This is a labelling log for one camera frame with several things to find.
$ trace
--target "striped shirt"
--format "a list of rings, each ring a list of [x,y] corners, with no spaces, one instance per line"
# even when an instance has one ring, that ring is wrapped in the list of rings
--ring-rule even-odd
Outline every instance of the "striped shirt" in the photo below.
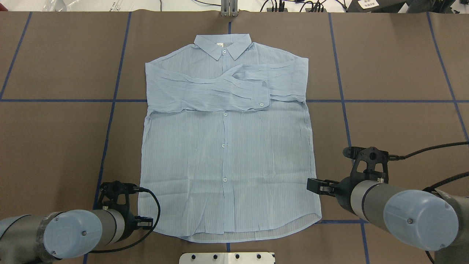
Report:
[[[321,218],[306,106],[308,59],[198,35],[145,64],[141,186],[161,203],[156,232],[194,242],[283,237]],[[156,216],[140,194],[138,213]]]

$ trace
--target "blue tape line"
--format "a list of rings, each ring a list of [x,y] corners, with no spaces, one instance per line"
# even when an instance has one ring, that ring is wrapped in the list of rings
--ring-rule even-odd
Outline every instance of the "blue tape line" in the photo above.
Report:
[[[345,103],[469,103],[469,100],[354,100],[345,99]],[[0,99],[0,102],[142,102],[146,99]],[[315,99],[306,100],[307,103],[341,103],[342,100]]]
[[[15,64],[16,56],[18,56],[18,52],[20,51],[21,43],[23,42],[24,35],[26,34],[26,30],[28,29],[31,16],[32,16],[32,12],[30,12],[28,19],[26,20],[23,33],[21,33],[20,41],[18,42],[18,46],[16,46],[15,54],[13,55],[13,59],[11,60],[10,68],[8,68],[7,76],[5,77],[5,81],[3,82],[3,86],[1,88],[0,99],[3,97],[3,93],[5,92],[5,89],[7,88],[8,79],[10,78],[11,70],[13,69],[13,65]]]
[[[146,99],[116,99],[114,101],[116,101],[116,102],[127,102],[127,103],[132,103],[132,102],[146,103],[147,102]]]
[[[319,224],[368,224],[367,221],[363,219],[356,220],[322,220]]]
[[[332,48],[333,48],[333,51],[334,51],[335,69],[337,71],[337,80],[339,82],[340,100],[342,102],[342,112],[344,114],[345,131],[347,132],[348,146],[351,147],[352,146],[352,141],[350,140],[350,131],[348,129],[347,112],[346,112],[346,109],[345,109],[345,98],[344,98],[344,92],[343,92],[343,89],[342,89],[342,80],[341,80],[340,71],[339,71],[339,60],[337,58],[337,49],[336,49],[336,46],[335,46],[334,29],[333,29],[333,25],[332,25],[332,16],[331,16],[331,13],[327,13],[327,14],[329,16],[329,26],[331,28]],[[370,264],[370,258],[368,257],[368,245],[366,244],[366,234],[365,234],[364,223],[361,223],[360,226],[362,228],[362,240],[363,240],[363,249],[365,251],[366,264]]]
[[[107,123],[106,140],[104,141],[104,150],[103,150],[103,156],[101,158],[101,166],[99,168],[98,182],[96,184],[96,192],[95,192],[95,195],[94,195],[93,209],[96,209],[96,204],[98,202],[98,197],[99,197],[99,187],[101,185],[101,180],[103,178],[104,159],[106,158],[107,145],[108,145],[108,142],[109,142],[109,133],[111,131],[111,124],[113,122],[114,108],[115,108],[115,104],[116,104],[115,100],[116,100],[116,97],[117,97],[117,92],[119,90],[119,80],[121,78],[122,64],[124,63],[125,46],[126,46],[126,43],[127,43],[127,36],[129,34],[129,26],[130,26],[130,18],[131,17],[132,17],[132,12],[129,12],[129,17],[127,19],[127,27],[126,27],[125,36],[124,36],[124,44],[122,45],[121,61],[119,62],[119,71],[117,72],[116,86],[115,86],[115,89],[114,89],[113,104],[111,106],[111,114],[109,115],[109,122]]]
[[[2,99],[1,102],[113,102],[112,99]]]
[[[347,142],[348,146],[351,147],[352,143],[350,141],[350,131],[348,129],[348,119],[347,119],[347,111],[345,109],[345,101],[344,101],[344,92],[342,90],[342,79],[340,77],[340,70],[339,70],[339,60],[337,58],[337,49],[335,47],[335,39],[334,39],[334,28],[332,27],[332,17],[331,13],[327,13],[329,16],[329,27],[331,29],[331,39],[332,39],[332,49],[334,51],[334,60],[335,60],[335,70],[337,72],[337,81],[339,82],[339,92],[340,92],[340,101],[342,103],[342,112],[344,114],[344,121],[345,121],[345,132],[347,133]]]
[[[453,91],[453,88],[451,87],[451,82],[449,81],[448,73],[446,72],[445,64],[443,63],[443,59],[441,58],[441,53],[439,51],[437,40],[435,38],[435,32],[433,32],[433,25],[431,24],[431,19],[430,19],[430,13],[429,12],[427,12],[427,19],[428,19],[428,25],[430,26],[431,38],[433,39],[433,43],[434,43],[435,49],[437,51],[438,59],[439,59],[440,64],[441,64],[443,74],[445,75],[446,83],[448,84],[449,92],[451,94],[451,98],[453,99],[454,107],[456,108],[456,112],[458,114],[459,122],[461,123],[462,131],[464,133],[466,141],[469,141],[469,136],[468,136],[468,133],[466,131],[466,126],[464,125],[464,121],[462,120],[461,112],[459,111],[458,103],[456,102],[456,97],[454,96],[454,91]]]
[[[307,103],[340,103],[342,100],[334,99],[316,99],[316,100],[306,100]]]
[[[453,100],[344,100],[346,103],[452,103]]]
[[[83,256],[83,264],[86,264],[87,261],[88,261],[88,253],[86,253],[86,254]]]
[[[366,261],[366,264],[370,264],[370,256],[368,255],[368,244],[366,242],[365,224],[361,223],[360,227],[362,229],[363,248],[365,250],[365,261]]]

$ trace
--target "metal stand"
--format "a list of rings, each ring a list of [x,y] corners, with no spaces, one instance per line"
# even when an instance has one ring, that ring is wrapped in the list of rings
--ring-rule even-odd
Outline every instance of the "metal stand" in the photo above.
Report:
[[[238,0],[221,0],[221,16],[238,16]]]

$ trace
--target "brown table surface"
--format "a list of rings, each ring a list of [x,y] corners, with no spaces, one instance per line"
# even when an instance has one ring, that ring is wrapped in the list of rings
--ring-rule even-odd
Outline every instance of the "brown table surface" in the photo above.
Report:
[[[405,155],[466,141],[468,24],[469,15],[425,13],[0,12],[0,218],[90,210],[99,182],[138,184],[144,62],[198,34],[249,33],[309,58],[320,179],[350,174],[342,156],[350,144]],[[462,146],[391,162],[390,183],[422,189],[469,171],[468,160]],[[468,186],[462,179],[441,189],[465,195]],[[358,220],[333,198],[321,202],[323,222],[285,238],[197,244],[154,233],[132,249],[85,261],[176,264],[185,252],[230,250],[275,252],[277,264],[429,263],[423,251]]]

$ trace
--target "folded sleeve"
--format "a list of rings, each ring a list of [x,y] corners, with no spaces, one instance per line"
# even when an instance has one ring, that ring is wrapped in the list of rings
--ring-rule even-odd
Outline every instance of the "folded sleeve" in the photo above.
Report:
[[[149,109],[158,112],[257,111],[270,105],[268,83],[223,74],[215,79],[192,78],[145,64]]]
[[[275,64],[251,64],[233,70],[232,76],[238,80],[266,80],[270,99],[276,101],[306,101],[308,83],[308,59]]]

